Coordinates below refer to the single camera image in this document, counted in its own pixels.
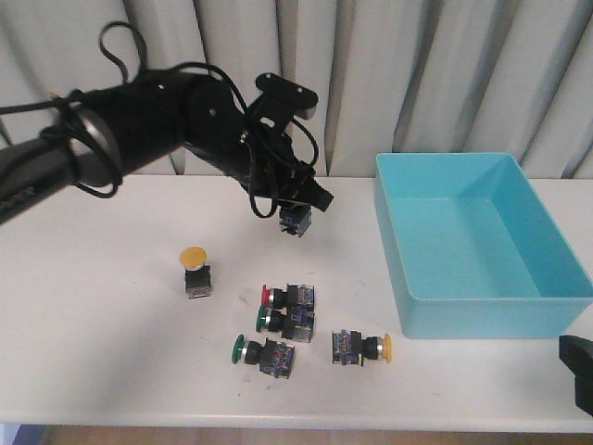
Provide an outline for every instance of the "black robotic arm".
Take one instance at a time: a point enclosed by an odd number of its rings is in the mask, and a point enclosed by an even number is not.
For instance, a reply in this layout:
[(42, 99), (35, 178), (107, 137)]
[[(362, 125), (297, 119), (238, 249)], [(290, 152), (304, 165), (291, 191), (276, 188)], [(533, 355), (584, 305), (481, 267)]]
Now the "black robotic arm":
[[(233, 177), (247, 191), (259, 217), (270, 217), (280, 207), (282, 230), (303, 235), (311, 206), (325, 211), (333, 199), (313, 179), (315, 140), (294, 119), (296, 114), (310, 115), (317, 95), (265, 73), (256, 80), (261, 95), (248, 107), (218, 67), (186, 62), (168, 70), (147, 70), (142, 39), (141, 66), (128, 83), (125, 66), (102, 43), (114, 26), (138, 31), (113, 22), (101, 32), (99, 45), (121, 69), (122, 85), (0, 108), (0, 115), (42, 108), (57, 108), (60, 113), (59, 122), (43, 129), (37, 139), (0, 151), (0, 223), (70, 184), (98, 197), (111, 197), (124, 175), (185, 146)], [(189, 72), (195, 69), (208, 74)], [(286, 133), (291, 122), (314, 147), (309, 163), (295, 157)], [(110, 184), (109, 192), (96, 189)], [(255, 197), (271, 200), (268, 213), (259, 211)]]

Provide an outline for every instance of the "light blue plastic bin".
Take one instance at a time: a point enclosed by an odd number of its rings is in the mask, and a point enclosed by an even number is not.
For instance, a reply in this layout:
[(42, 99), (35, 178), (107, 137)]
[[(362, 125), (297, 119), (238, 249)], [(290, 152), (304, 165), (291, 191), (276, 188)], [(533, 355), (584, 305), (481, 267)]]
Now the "light blue plastic bin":
[(557, 337), (593, 301), (509, 154), (379, 155), (375, 208), (406, 337)]

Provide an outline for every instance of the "curtain fold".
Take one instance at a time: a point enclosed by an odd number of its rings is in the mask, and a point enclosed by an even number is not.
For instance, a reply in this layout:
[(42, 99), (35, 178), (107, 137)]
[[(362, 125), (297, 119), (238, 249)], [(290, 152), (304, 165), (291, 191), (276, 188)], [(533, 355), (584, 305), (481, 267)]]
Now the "curtain fold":
[[(304, 123), (319, 175), (373, 176), (381, 152), (507, 151), (530, 177), (593, 178), (592, 12), (589, 0), (3, 0), (0, 103), (120, 83), (97, 36), (128, 20), (150, 68), (205, 60), (247, 102), (266, 71), (315, 91)], [(106, 45), (133, 75), (131, 34), (113, 30)], [(3, 120), (21, 142), (54, 118)], [(220, 174), (183, 149), (140, 172)]]

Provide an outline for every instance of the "white table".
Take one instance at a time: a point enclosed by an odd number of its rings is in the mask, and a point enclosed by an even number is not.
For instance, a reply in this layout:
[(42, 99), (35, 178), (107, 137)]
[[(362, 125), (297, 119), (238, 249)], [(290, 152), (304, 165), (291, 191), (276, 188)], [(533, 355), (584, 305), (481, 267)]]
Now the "white table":
[[(372, 179), (335, 194), (307, 234), (261, 221), (223, 177), (132, 176), (115, 198), (73, 187), (0, 226), (0, 421), (593, 432), (557, 340), (401, 335)], [(593, 273), (593, 181), (534, 181)], [(188, 300), (180, 252), (204, 247), (214, 295)], [(233, 365), (261, 286), (315, 285), (316, 331), (290, 379)], [(394, 361), (331, 361), (331, 331), (391, 333)], [(593, 337), (593, 307), (567, 333)]]

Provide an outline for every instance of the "black object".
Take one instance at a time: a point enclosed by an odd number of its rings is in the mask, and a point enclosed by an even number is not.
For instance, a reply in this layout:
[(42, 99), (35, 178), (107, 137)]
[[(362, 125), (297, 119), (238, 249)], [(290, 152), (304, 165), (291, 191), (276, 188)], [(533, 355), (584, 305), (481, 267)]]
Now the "black object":
[(257, 341), (249, 341), (245, 344), (243, 334), (237, 337), (233, 346), (233, 363), (243, 358), (246, 364), (259, 364), (259, 370), (263, 374), (273, 375), (276, 378), (288, 378), (295, 358), (295, 347), (286, 343), (278, 343), (266, 338), (262, 347)]
[(282, 338), (310, 343), (313, 335), (315, 314), (300, 308), (288, 308), (286, 315), (275, 309), (259, 307), (256, 330), (265, 329), (270, 332), (282, 331)]
[(282, 309), (298, 307), (305, 311), (315, 310), (315, 287), (308, 285), (286, 285), (286, 290), (278, 288), (261, 289), (261, 304), (266, 308)]
[(300, 238), (311, 225), (311, 207), (294, 206), (280, 210), (280, 230)]
[(366, 337), (358, 331), (342, 329), (332, 333), (332, 362), (364, 365), (364, 360), (391, 362), (391, 337)]
[(185, 294), (188, 298), (207, 297), (211, 292), (210, 266), (204, 265), (197, 271), (185, 271)]
[[(103, 45), (105, 31), (115, 26), (133, 30), (142, 43), (140, 69), (130, 83), (125, 65)], [(60, 112), (59, 122), (41, 131), (38, 139), (0, 151), (0, 223), (69, 184), (111, 197), (122, 176), (179, 146), (239, 182), (259, 217), (272, 216), (277, 207), (295, 215), (284, 213), (281, 222), (289, 234), (301, 236), (309, 227), (302, 215), (311, 206), (325, 211), (330, 205), (333, 196), (313, 179), (319, 148), (294, 120), (295, 114), (305, 116), (315, 107), (315, 93), (266, 73), (256, 80), (260, 97), (248, 107), (233, 81), (216, 66), (185, 62), (148, 70), (144, 39), (127, 23), (109, 23), (99, 45), (121, 70), (122, 85), (0, 108), (0, 115), (43, 108)], [(190, 69), (209, 70), (218, 77), (187, 72)], [(311, 141), (311, 163), (295, 157), (285, 133), (290, 122)], [(109, 192), (93, 188), (110, 184)], [(271, 199), (269, 213), (258, 210), (255, 197)]]
[(560, 336), (560, 360), (574, 374), (574, 402), (593, 415), (593, 341), (577, 336)]

